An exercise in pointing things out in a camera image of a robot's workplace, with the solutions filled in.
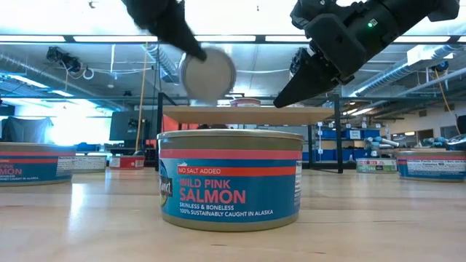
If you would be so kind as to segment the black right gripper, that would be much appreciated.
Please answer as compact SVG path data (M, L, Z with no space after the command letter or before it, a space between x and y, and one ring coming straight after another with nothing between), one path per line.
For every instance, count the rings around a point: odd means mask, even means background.
M336 15L318 15L305 32L323 57L296 54L290 66L292 78L274 99L276 108L313 98L332 90L338 81L348 83L366 59L366 48Z

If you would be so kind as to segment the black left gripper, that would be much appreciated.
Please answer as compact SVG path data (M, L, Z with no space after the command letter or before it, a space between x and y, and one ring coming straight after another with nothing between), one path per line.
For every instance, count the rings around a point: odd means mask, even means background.
M181 3L177 0L122 0L127 13L140 29L159 36L200 61L207 54L183 18Z

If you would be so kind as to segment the blue Wild Planet salmon can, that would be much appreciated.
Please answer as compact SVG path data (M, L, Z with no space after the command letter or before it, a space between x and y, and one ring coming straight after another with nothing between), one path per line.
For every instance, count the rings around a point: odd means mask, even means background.
M466 151L400 151L396 154L400 178L463 182Z
M72 180L76 148L0 142L0 186L35 186Z
M157 136L162 218L203 231L260 231L299 218L301 135L183 130Z
M255 98L237 98L230 101L231 107L260 107L261 101Z

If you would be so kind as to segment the wooden shelf with black legs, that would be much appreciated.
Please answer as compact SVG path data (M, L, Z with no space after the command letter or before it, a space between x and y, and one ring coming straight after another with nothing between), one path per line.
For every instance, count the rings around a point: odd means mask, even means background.
M225 124L223 129L178 130L157 136L159 168L169 175L280 177L299 171L303 135L269 125L311 125L332 115L321 107L167 106L182 124Z

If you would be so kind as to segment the red labelled seafood can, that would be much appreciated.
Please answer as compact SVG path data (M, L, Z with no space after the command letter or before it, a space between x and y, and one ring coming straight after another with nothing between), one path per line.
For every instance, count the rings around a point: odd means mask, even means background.
M144 168L145 157L140 155L112 156L108 167L118 170L139 170Z

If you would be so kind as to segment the rack with blue bins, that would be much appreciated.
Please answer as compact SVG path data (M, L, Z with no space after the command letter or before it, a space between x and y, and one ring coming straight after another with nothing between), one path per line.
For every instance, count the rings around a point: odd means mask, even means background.
M338 162L337 137L341 138L342 161L352 162L371 155L368 138L381 135L380 129L354 128L349 124L336 131L334 122L318 122L310 128L312 162Z

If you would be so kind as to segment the black monitor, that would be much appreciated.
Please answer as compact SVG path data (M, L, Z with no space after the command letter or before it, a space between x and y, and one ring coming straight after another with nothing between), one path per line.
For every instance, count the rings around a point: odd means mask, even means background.
M157 112L144 110L141 115L140 139L156 136ZM135 140L139 111L115 111L111 115L109 140Z

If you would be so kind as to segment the white ceiling light fixture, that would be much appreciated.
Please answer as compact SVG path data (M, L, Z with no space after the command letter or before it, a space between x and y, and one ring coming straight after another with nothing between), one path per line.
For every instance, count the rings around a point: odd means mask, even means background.
M407 65L412 66L419 62L441 61L453 58L455 49L449 45L416 45L407 54Z

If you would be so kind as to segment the black round object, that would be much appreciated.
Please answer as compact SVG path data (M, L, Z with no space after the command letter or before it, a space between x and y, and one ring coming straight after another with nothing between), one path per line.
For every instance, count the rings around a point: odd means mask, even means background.
M452 137L446 141L447 151L466 151L466 133Z

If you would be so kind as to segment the grey draped cloth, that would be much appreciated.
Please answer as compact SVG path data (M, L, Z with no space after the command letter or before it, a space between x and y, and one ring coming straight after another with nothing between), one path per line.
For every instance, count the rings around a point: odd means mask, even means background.
M9 116L0 122L0 141L12 143L51 143L50 118L19 119Z

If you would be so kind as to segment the narrow silver spiral duct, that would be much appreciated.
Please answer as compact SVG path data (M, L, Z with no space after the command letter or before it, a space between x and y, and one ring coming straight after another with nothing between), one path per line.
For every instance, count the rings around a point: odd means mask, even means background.
M162 81L169 84L179 84L181 82L178 74L178 67L168 57L166 51L160 44L142 45L144 52L156 63Z

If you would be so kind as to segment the large silver ceiling duct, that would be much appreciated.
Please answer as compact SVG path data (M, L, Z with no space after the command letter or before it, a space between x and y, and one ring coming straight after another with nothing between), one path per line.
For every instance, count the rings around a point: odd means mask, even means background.
M466 44L442 44L442 45L449 45L455 49L453 53L453 57L459 53L466 52ZM399 63L392 65L385 71L371 77L369 80L364 81L362 84L358 86L358 88L352 92L349 97L363 97L374 90L379 88L385 87L390 85L414 72L426 69L427 67L435 66L440 62L447 61L441 60L438 62L435 61L427 61L427 62L419 62L414 65L407 65L407 55L404 60L401 60Z

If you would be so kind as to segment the black aluminium rig frame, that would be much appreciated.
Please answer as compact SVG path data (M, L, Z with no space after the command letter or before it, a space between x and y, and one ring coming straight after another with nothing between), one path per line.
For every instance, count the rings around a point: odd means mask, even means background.
M59 46L59 45L140 45L147 44L159 44L156 41L156 37L152 36L45 36L45 35L0 35L0 47L3 46L13 46L13 45L23 45L24 47L39 45L39 47L44 46ZM305 36L300 35L199 35L196 36L200 42L204 44L222 44L222 45L254 45L259 48L260 45L304 45L308 44L310 39L306 39ZM393 45L442 45L442 44L466 44L466 35L407 35L401 36L396 39L392 44ZM58 65L59 63L44 62L44 68L39 68L36 64L33 63L33 60L29 60L28 57L24 61L20 60L19 57L14 57L5 52L0 52L0 83L6 81L9 83L10 90L5 91L3 99L9 98L11 100L25 100L25 99L37 99L37 100L91 100L98 101L97 104L103 104L104 107L109 107L113 109L123 110L125 107L118 104L115 101L128 102L132 100L140 100L142 98L143 102L148 102L151 100L151 107L157 106L157 127L156 134L162 132L162 115L163 113L168 113L168 105L170 106L189 106L190 102L194 102L189 96L180 96L180 95L169 95L167 90L163 89L163 81L159 75L159 69L156 66L156 63L152 61L150 66L145 65L142 68L137 69L122 69L122 71L115 71L114 69L109 69L109 77L118 78L118 75L126 74L139 74L146 73L147 71L154 72L154 81L150 82L152 87L152 95L144 96L143 95L98 95L91 90L86 89L83 84L66 84L68 80L65 80L66 77L70 77L66 71L64 78L58 76L58 73L55 75L52 73L53 65ZM72 91L85 93L86 95L78 95L74 97L66 97L64 95L55 94L52 91L62 90L64 92L70 93L71 91L65 91L69 88ZM26 95L21 95L17 91L21 89L28 89L29 93ZM333 109L333 116L341 113L342 102L344 100L353 100L353 101L362 101L362 100L378 100L378 98L356 98L356 97L343 97L336 93L332 93L328 98L311 98L310 101L316 102L316 105L323 105L326 102L338 102L340 109ZM342 150L341 150L341 141L337 141L337 153L341 153L341 159L338 159L337 163L321 163L321 162L312 162L312 153L311 147L308 149L308 161L309 164L305 164L305 167L309 169L323 170L323 169L337 169L339 172L342 172L344 168L353 169L355 164L344 164L342 161Z

